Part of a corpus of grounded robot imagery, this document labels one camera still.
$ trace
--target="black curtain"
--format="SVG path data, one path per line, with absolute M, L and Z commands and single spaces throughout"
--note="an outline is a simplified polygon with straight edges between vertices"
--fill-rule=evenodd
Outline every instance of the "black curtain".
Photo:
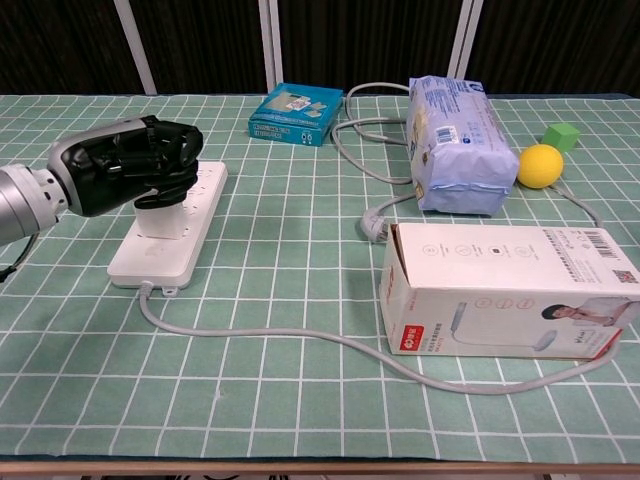
M 284 79 L 348 90 L 446 75 L 461 0 L 279 0 Z
M 489 93 L 640 96 L 640 2 L 484 0 L 466 77 Z
M 0 93 L 142 93 L 113 0 L 0 0 Z
M 257 0 L 131 0 L 158 93 L 267 91 Z

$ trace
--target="white power strip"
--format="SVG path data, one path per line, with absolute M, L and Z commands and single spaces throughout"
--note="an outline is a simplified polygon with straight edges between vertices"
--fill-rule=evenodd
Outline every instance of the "white power strip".
M 226 179 L 224 163 L 199 163 L 198 182 L 184 201 L 187 226 L 178 240 L 145 237 L 134 220 L 107 268 L 113 284 L 138 288 L 148 280 L 165 296 L 175 296 L 187 286 Z

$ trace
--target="table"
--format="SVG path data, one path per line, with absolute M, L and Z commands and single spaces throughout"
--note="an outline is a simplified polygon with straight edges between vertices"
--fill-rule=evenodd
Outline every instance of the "table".
M 376 292 L 384 247 L 365 242 L 357 222 L 369 206 L 410 187 L 364 177 L 330 144 L 316 149 L 250 139 L 247 119 L 262 98 L 0 97 L 0 164 L 42 168 L 55 139 L 117 118 L 155 114 L 193 123 L 205 135 L 201 160 L 224 161 L 230 175 L 192 284 L 176 299 L 156 296 L 154 311 L 201 328 L 326 330 L 388 352 Z M 404 97 L 355 102 L 359 116 L 402 116 L 406 108 Z M 566 156 L 561 185 L 600 213 L 640 265 L 640 101 L 492 103 L 516 148 L 539 141 L 553 122 L 582 132 Z M 402 134 L 400 126 L 384 129 Z M 404 147 L 369 143 L 351 132 L 342 138 L 368 166 L 408 175 Z M 519 187 L 492 218 L 423 215 L 413 202 L 387 213 L 395 221 L 591 225 L 554 192 Z M 417 471 L 522 466 L 509 462 L 547 472 L 584 465 L 610 471 L 614 464 L 640 469 L 640 325 L 624 332 L 611 365 L 545 389 L 492 398 L 421 388 L 370 358 L 315 339 L 173 336 L 147 324 L 135 291 L 108 282 L 106 266 L 132 215 L 130 205 L 93 219 L 64 214 L 1 286 L 5 459 L 232 462 L 220 464 L 222 470 L 251 459 L 293 460 L 289 471 L 312 471 L 317 464 L 309 459 L 343 458 L 418 462 L 395 464 L 396 471 L 412 468 L 407 465 Z M 21 246 L 0 249 L 0 262 L 12 261 Z M 402 360 L 436 377 L 478 383 L 566 367 L 519 359 Z M 501 463 L 424 463 L 433 459 Z M 70 472 L 80 464 L 57 465 Z M 101 465 L 102 471 L 112 465 L 111 473 L 118 468 Z M 377 464 L 375 471 L 384 467 Z

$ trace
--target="blue plastic package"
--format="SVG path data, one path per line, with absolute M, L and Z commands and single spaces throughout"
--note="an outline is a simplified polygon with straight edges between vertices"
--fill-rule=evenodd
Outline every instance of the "blue plastic package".
M 427 76 L 410 81 L 411 176 L 421 210 L 493 215 L 519 161 L 496 124 L 482 84 Z

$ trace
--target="product box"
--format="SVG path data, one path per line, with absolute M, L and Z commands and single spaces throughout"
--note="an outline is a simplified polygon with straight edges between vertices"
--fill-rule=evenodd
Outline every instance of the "product box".
M 393 225 L 380 283 L 391 351 L 593 359 L 640 316 L 606 230 Z
M 342 90 L 280 83 L 249 119 L 249 136 L 322 146 L 342 104 Z

